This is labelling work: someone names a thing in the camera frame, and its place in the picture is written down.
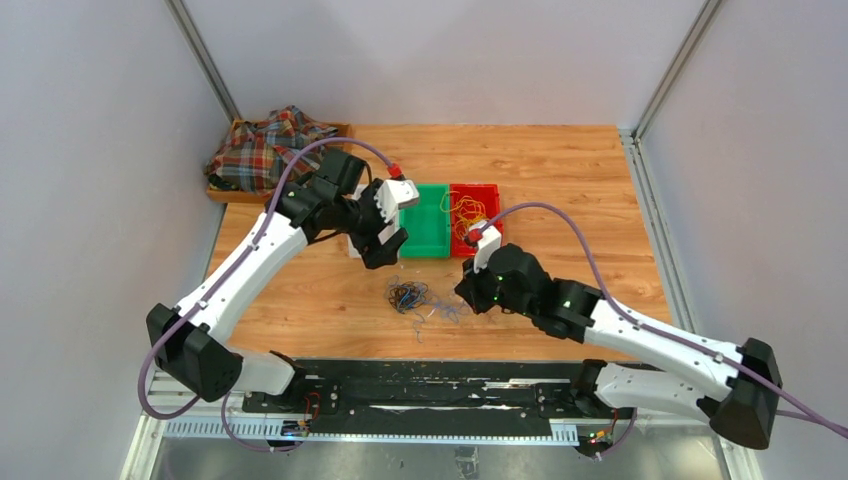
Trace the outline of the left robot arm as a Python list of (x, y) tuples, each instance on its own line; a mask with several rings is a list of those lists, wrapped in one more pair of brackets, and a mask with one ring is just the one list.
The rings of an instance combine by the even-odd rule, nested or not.
[(384, 233), (398, 214), (418, 204), (414, 182), (395, 164), (389, 178), (358, 187), (364, 160), (342, 150), (326, 152), (305, 179), (287, 182), (268, 202), (248, 235), (203, 283), (175, 306), (155, 305), (147, 314), (156, 365), (190, 390), (213, 402), (232, 391), (266, 393), (283, 413), (298, 411), (306, 386), (294, 364), (281, 354), (256, 353), (227, 344), (247, 307), (277, 272), (329, 231), (346, 235), (368, 269), (396, 264), (408, 238), (404, 228)]

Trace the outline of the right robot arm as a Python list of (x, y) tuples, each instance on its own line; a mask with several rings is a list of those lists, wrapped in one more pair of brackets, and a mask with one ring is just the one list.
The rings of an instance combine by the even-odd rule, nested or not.
[(635, 369), (586, 361), (571, 390), (574, 408), (655, 410), (703, 422), (740, 446), (771, 443), (781, 386), (774, 349), (749, 338), (736, 345), (679, 330), (610, 299), (576, 280), (551, 277), (514, 244), (486, 263), (468, 259), (455, 288), (476, 314), (499, 307), (520, 314), (546, 335), (616, 350), (648, 364)]

